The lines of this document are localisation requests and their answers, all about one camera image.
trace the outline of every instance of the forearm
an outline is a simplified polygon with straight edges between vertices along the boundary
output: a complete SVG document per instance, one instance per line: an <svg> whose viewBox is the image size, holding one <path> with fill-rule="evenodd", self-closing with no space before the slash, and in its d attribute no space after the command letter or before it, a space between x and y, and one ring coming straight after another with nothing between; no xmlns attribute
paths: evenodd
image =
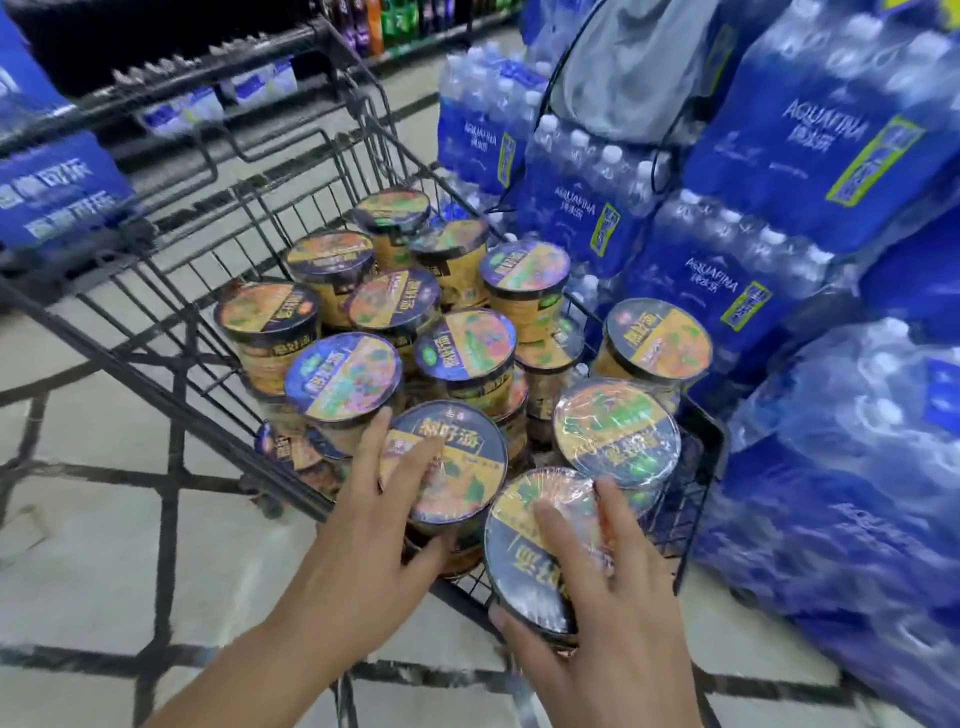
<svg viewBox="0 0 960 728"><path fill-rule="evenodd" d="M271 622L254 627L146 728L292 728L344 669L315 637Z"/></svg>

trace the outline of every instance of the green bottle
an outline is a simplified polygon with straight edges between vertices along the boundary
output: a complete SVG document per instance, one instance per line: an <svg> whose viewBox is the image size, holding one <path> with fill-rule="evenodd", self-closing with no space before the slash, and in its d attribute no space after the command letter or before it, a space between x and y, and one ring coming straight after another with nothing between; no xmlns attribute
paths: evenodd
<svg viewBox="0 0 960 728"><path fill-rule="evenodd" d="M380 0L380 28L383 30L383 47L393 48L396 45L396 11L397 0Z"/></svg>

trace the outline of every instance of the gray bag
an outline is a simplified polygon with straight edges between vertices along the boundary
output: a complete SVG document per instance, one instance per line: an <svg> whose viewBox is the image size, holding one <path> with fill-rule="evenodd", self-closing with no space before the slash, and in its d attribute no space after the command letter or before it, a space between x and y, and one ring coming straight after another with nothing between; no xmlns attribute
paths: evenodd
<svg viewBox="0 0 960 728"><path fill-rule="evenodd" d="M560 69L554 113L610 141L661 143L699 85L717 2L601 2Z"/></svg>

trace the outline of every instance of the finger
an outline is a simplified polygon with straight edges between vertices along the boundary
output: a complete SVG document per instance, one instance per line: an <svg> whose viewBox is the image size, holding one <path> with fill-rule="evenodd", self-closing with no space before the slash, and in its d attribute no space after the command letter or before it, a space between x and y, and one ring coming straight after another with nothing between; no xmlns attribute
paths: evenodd
<svg viewBox="0 0 960 728"><path fill-rule="evenodd" d="M405 614L412 613L430 591L430 585L444 570L450 551L456 543L457 529L449 528L440 536L432 538L430 543L403 567L400 583Z"/></svg>
<svg viewBox="0 0 960 728"><path fill-rule="evenodd" d="M534 517L547 547L560 562L577 620L586 624L603 609L603 596L610 592L607 578L596 558L580 543L573 526L553 503L546 500L535 502Z"/></svg>
<svg viewBox="0 0 960 728"><path fill-rule="evenodd" d="M516 661L540 697L547 713L556 715L560 703L570 694L569 677L564 664L539 635L499 604L490 608L490 621L507 646L516 655Z"/></svg>
<svg viewBox="0 0 960 728"><path fill-rule="evenodd" d="M420 482L430 463L443 451L445 442L443 437L428 437L400 458L383 491L381 507L388 522L406 523L410 509L420 495Z"/></svg>
<svg viewBox="0 0 960 728"><path fill-rule="evenodd" d="M660 561L660 555L636 522L634 511L623 492L608 477L596 481L600 510L613 531L616 589L627 590L633 596L643 596L649 589L651 570Z"/></svg>
<svg viewBox="0 0 960 728"><path fill-rule="evenodd" d="M377 492L376 481L380 474L380 455L383 452L383 443L387 439L387 432L390 431L392 416L393 410L390 407L383 407L367 425L367 429L360 438L360 446L353 454L350 479L337 496L338 502L345 497L348 501L373 501Z"/></svg>

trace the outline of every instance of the orange bottle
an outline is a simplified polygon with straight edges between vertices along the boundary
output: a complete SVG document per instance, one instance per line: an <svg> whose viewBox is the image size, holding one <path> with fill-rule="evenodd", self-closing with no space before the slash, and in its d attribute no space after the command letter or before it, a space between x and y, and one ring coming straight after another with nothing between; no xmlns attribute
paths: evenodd
<svg viewBox="0 0 960 728"><path fill-rule="evenodd" d="M370 55L383 53L383 28L380 26L380 0L367 0L367 22L370 24Z"/></svg>

